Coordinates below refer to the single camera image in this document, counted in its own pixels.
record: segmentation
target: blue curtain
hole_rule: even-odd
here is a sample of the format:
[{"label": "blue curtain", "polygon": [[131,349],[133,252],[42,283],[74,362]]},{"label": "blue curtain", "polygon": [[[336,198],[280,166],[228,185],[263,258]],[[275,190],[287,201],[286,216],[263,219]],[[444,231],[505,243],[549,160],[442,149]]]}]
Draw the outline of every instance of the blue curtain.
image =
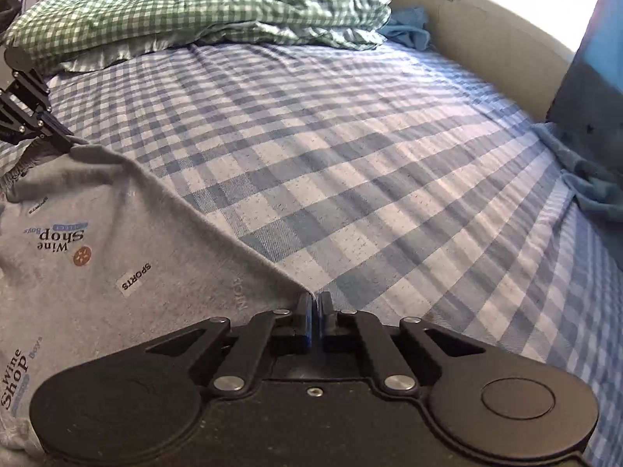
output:
[{"label": "blue curtain", "polygon": [[541,138],[623,268],[623,0],[598,1],[547,119]]}]

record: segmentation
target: blue cloth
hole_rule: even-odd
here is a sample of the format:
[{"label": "blue cloth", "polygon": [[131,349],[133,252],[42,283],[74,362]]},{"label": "blue cloth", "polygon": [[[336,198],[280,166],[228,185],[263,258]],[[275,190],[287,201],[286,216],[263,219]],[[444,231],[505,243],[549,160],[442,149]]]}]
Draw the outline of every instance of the blue cloth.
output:
[{"label": "blue cloth", "polygon": [[392,12],[387,24],[379,30],[381,35],[412,49],[424,51],[431,41],[431,34],[424,29],[428,14],[424,7],[412,7]]},{"label": "blue cloth", "polygon": [[556,124],[534,124],[532,129],[565,168],[563,181],[574,191],[580,209],[604,221],[622,223],[623,177],[583,158],[563,144],[563,132]]}]

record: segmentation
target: window sill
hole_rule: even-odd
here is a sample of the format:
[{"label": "window sill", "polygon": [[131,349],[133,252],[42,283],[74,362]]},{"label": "window sill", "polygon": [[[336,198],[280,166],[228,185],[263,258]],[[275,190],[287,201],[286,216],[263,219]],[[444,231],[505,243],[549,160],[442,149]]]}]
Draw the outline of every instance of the window sill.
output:
[{"label": "window sill", "polygon": [[514,28],[523,31],[528,36],[532,37],[532,39],[537,40],[542,43],[546,48],[550,49],[552,52],[556,53],[563,60],[571,63],[573,60],[573,56],[575,52],[563,45],[563,43],[559,42],[557,39],[552,37],[549,33],[544,32],[541,28],[534,26],[529,21],[526,21],[523,17],[517,15],[514,12],[511,12],[508,9],[505,9],[503,6],[498,5],[493,0],[458,0],[468,5],[472,5],[477,7],[478,9],[484,10],[487,13],[491,13],[493,15],[499,16],[505,19],[511,26]]}]

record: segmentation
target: silver bolt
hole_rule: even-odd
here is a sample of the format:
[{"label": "silver bolt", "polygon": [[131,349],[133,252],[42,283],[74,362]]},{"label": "silver bolt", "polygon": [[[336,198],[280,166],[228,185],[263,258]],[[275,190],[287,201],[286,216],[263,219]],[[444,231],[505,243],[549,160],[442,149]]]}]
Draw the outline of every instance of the silver bolt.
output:
[{"label": "silver bolt", "polygon": [[238,376],[221,376],[214,380],[214,388],[222,392],[237,392],[244,388],[244,379]]},{"label": "silver bolt", "polygon": [[415,380],[409,376],[389,376],[385,379],[385,386],[398,392],[408,392],[415,387]]},{"label": "silver bolt", "polygon": [[322,388],[307,388],[307,394],[310,397],[322,397],[325,392],[322,390]]}]

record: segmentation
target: mattress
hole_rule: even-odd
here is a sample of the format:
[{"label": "mattress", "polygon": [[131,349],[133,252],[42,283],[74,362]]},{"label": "mattress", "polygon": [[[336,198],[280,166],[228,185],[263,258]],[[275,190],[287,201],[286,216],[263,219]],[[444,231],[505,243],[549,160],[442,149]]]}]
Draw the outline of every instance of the mattress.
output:
[{"label": "mattress", "polygon": [[[129,156],[312,291],[565,369],[623,466],[623,274],[524,112],[395,44],[170,49],[51,80],[57,117]],[[21,147],[3,147],[0,172]]]}]

